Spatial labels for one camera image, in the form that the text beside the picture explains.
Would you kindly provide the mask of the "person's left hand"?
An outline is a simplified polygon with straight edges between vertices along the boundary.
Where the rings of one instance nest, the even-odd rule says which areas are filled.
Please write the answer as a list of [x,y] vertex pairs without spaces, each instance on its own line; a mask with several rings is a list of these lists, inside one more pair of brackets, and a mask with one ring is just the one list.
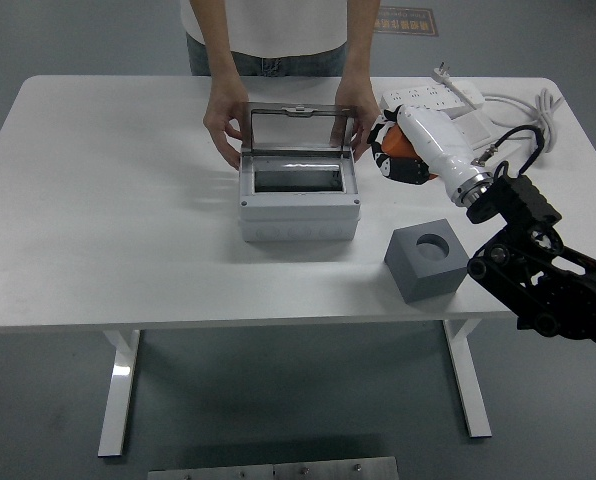
[[356,108],[351,149],[353,158],[357,161],[369,148],[368,137],[380,115],[370,78],[343,76],[336,91],[335,102],[337,105]]

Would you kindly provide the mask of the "person's right hand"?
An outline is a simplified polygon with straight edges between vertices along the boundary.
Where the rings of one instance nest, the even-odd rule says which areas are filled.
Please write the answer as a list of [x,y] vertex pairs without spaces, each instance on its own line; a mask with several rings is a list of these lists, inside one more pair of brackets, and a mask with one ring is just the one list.
[[248,101],[248,92],[238,78],[234,82],[215,79],[203,118],[216,150],[235,170],[240,168],[241,152],[233,142],[243,144],[244,107]]

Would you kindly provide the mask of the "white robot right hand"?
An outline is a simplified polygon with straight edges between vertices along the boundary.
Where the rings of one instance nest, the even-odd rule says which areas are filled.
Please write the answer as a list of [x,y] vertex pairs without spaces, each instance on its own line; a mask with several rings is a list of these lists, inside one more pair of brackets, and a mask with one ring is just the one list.
[[414,185],[438,177],[456,204],[475,185],[491,180],[490,173],[472,163],[470,144],[442,111],[406,105],[385,110],[368,144],[384,177]]

